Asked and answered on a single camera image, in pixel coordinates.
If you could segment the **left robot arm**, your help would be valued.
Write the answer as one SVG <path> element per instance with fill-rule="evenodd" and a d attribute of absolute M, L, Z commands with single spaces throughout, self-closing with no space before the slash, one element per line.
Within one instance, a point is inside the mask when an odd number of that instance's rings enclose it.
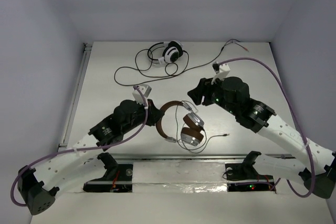
<path fill-rule="evenodd" d="M 61 193 L 85 183 L 95 165 L 104 179 L 114 179 L 118 164 L 108 150 L 137 136 L 145 126 L 155 126 L 164 113 L 151 99 L 122 101 L 72 147 L 43 156 L 22 167 L 12 184 L 30 214 L 47 210 Z"/>

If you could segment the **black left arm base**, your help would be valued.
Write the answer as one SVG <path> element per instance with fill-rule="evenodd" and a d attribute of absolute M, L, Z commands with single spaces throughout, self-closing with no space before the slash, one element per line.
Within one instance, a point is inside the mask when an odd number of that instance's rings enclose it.
<path fill-rule="evenodd" d="M 118 164 L 109 153 L 101 153 L 97 160 L 103 164 L 105 173 L 100 178 L 85 182 L 87 193 L 131 193 L 133 164 Z"/>

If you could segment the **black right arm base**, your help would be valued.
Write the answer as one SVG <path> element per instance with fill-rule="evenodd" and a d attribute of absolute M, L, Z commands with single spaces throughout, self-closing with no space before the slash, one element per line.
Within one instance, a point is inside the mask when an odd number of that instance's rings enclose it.
<path fill-rule="evenodd" d="M 229 163 L 225 165 L 222 178 L 225 179 L 228 192 L 276 192 L 274 178 L 271 175 L 261 175 L 253 168 L 260 152 L 250 152 L 241 163 Z"/>

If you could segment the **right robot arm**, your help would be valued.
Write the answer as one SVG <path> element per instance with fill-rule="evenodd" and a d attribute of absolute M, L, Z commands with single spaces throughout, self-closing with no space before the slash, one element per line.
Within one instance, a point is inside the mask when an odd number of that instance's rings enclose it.
<path fill-rule="evenodd" d="M 233 115 L 242 127 L 271 140 L 294 157 L 272 158 L 250 152 L 242 166 L 246 177 L 269 174 L 302 184 L 320 198 L 331 197 L 335 189 L 335 152 L 312 140 L 304 140 L 302 134 L 271 107 L 252 99 L 248 84 L 240 78 L 202 78 L 187 95 L 196 105 L 215 104 L 221 107 Z"/>

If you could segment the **brown silver headphones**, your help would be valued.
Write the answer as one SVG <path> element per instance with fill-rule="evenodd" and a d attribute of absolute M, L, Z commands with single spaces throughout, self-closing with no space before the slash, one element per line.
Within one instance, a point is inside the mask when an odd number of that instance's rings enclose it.
<path fill-rule="evenodd" d="M 169 108 L 174 106 L 178 108 L 181 106 L 189 111 L 189 113 L 183 117 L 183 121 L 186 126 L 182 127 L 180 137 L 182 143 L 196 147 L 203 141 L 204 138 L 204 135 L 201 133 L 201 131 L 204 130 L 204 121 L 196 114 L 191 105 L 193 104 L 189 101 L 175 100 L 165 103 L 161 106 L 160 110 L 162 110 L 165 114 Z"/>

